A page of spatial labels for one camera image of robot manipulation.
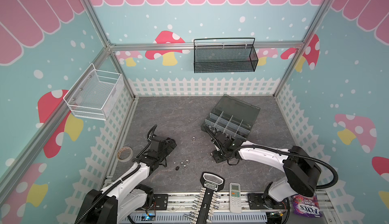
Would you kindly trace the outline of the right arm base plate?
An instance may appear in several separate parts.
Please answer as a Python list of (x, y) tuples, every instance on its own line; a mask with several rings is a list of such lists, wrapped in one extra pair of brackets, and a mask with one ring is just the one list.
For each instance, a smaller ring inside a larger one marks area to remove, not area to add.
[(263, 193), (248, 193), (248, 204), (250, 210), (265, 210), (270, 209), (271, 205), (267, 205)]

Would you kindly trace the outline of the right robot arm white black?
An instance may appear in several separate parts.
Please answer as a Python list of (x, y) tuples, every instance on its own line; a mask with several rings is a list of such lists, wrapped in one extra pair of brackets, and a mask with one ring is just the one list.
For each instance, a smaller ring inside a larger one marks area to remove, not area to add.
[(294, 195), (313, 197), (316, 190), (330, 188), (339, 180), (334, 167), (310, 157), (301, 147), (271, 148), (248, 140), (242, 141), (240, 138), (230, 138), (222, 131), (207, 125), (202, 128), (216, 147), (213, 152), (216, 163), (227, 162), (232, 166), (243, 160), (254, 161), (284, 173), (284, 177), (277, 182), (270, 182), (261, 196), (267, 209), (273, 209), (275, 205)]

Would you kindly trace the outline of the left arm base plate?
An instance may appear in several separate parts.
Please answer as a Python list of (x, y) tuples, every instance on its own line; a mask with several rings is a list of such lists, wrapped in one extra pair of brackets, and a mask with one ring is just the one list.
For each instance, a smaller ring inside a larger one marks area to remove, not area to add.
[(167, 210), (168, 199), (168, 194), (153, 194), (152, 196), (147, 196), (145, 204), (138, 208), (137, 211)]

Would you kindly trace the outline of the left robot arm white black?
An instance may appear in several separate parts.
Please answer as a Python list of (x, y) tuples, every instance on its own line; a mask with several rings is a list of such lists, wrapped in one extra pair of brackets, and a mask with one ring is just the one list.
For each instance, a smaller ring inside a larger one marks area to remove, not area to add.
[(155, 135), (156, 128), (154, 125), (147, 133), (147, 146), (127, 172), (101, 190), (86, 194), (76, 224), (119, 224), (137, 209), (148, 212), (155, 208), (153, 188), (141, 182), (160, 166), (166, 167), (166, 158), (177, 147), (174, 139)]

